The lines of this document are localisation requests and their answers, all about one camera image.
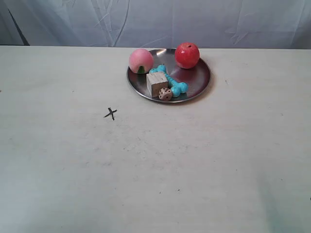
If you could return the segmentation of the small wooden die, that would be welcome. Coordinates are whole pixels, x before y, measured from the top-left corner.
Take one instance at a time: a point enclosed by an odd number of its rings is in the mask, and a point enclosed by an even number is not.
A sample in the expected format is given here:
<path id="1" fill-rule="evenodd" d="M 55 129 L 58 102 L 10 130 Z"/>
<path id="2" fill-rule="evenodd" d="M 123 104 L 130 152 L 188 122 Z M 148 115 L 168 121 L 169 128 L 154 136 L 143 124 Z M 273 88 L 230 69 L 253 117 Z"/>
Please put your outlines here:
<path id="1" fill-rule="evenodd" d="M 170 88 L 162 88 L 158 93 L 158 97 L 162 101 L 170 101 L 173 96 Z"/>

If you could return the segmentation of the turquoise rubber bone toy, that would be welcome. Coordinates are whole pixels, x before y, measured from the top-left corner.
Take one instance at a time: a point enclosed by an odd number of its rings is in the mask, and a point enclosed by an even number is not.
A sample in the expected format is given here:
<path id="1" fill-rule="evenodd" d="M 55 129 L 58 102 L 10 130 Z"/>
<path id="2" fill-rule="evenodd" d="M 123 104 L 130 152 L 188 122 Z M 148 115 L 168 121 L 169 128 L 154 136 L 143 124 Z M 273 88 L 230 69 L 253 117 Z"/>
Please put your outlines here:
<path id="1" fill-rule="evenodd" d="M 175 79 L 173 79 L 166 71 L 166 67 L 164 65 L 159 65 L 157 68 L 152 68 L 149 73 L 154 72 L 164 72 L 165 76 L 168 80 L 168 87 L 171 89 L 171 92 L 173 93 L 172 97 L 179 97 L 181 94 L 184 94 L 188 90 L 188 85 L 184 82 L 177 82 Z"/>

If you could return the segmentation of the wooden cube block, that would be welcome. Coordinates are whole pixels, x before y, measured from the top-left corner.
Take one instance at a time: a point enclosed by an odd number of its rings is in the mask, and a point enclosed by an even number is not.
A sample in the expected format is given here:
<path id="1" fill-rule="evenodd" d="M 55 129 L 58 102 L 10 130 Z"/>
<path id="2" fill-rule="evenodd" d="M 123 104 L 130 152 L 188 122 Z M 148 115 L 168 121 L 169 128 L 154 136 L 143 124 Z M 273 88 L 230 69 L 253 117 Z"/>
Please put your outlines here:
<path id="1" fill-rule="evenodd" d="M 148 73 L 146 75 L 146 82 L 147 82 L 147 89 L 152 98 L 157 97 L 159 91 L 162 88 L 168 87 L 168 80 L 165 76 L 165 73 L 162 71 Z"/>

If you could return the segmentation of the round steel plate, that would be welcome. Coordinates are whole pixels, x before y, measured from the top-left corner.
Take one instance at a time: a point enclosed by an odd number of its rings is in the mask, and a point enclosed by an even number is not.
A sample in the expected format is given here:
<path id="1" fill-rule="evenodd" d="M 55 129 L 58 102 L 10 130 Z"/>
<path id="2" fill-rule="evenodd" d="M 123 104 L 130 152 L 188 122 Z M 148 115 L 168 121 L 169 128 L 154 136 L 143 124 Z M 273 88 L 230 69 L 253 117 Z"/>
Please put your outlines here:
<path id="1" fill-rule="evenodd" d="M 178 82 L 185 82 L 189 86 L 186 93 L 179 97 L 173 97 L 168 103 L 181 103 L 192 100 L 208 88 L 211 84 L 211 73 L 208 65 L 200 59 L 197 65 L 191 69 L 182 69 L 175 63 L 175 49 L 154 49 L 150 50 L 154 58 L 154 67 L 165 65 L 169 75 Z M 127 69 L 127 79 L 131 87 L 142 97 L 159 103 L 166 103 L 159 97 L 152 97 L 147 90 L 145 74 L 135 74 Z"/>

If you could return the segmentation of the pink toy peach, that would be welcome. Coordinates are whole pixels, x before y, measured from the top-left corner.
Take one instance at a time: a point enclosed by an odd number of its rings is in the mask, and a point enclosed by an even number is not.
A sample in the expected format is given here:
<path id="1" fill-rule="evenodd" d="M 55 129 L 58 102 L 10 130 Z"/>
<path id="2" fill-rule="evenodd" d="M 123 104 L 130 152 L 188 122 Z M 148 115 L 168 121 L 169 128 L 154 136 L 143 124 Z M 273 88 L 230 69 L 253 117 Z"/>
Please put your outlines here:
<path id="1" fill-rule="evenodd" d="M 148 73 L 153 67 L 153 64 L 153 56 L 146 49 L 136 49 L 129 56 L 129 68 L 133 73 Z"/>

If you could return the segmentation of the red toy apple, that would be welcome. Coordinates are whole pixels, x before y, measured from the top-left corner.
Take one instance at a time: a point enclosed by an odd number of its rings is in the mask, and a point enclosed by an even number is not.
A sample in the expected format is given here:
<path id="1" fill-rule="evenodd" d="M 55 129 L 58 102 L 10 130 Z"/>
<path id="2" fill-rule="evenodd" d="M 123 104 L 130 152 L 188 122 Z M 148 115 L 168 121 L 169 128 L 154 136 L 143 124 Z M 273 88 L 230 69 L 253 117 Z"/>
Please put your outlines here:
<path id="1" fill-rule="evenodd" d="M 200 59 L 200 52 L 194 43 L 181 43 L 175 50 L 175 61 L 177 65 L 184 69 L 196 66 Z"/>

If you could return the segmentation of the black X mark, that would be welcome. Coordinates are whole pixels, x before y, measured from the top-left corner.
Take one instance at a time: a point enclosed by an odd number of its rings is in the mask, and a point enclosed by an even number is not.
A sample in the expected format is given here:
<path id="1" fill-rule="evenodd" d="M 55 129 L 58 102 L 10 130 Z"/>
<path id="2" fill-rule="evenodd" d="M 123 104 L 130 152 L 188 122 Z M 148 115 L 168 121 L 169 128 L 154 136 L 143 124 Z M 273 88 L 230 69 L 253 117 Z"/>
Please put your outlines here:
<path id="1" fill-rule="evenodd" d="M 106 117 L 108 117 L 108 116 L 111 116 L 112 120 L 114 121 L 114 120 L 115 120 L 114 114 L 117 112 L 117 109 L 116 109 L 116 110 L 112 110 L 110 107 L 108 107 L 107 109 L 108 109 L 109 113 L 106 114 L 106 115 L 104 116 L 104 118 L 106 118 Z"/>

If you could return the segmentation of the light blue backdrop cloth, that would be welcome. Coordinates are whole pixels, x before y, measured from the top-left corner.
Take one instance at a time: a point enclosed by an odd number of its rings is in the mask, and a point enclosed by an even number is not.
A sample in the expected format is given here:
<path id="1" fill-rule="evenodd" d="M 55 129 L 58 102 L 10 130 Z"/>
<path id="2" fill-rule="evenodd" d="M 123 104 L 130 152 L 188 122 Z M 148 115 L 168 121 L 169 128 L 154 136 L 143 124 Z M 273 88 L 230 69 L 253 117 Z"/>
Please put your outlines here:
<path id="1" fill-rule="evenodd" d="M 308 0 L 3 0 L 0 43 L 175 48 L 311 47 Z"/>

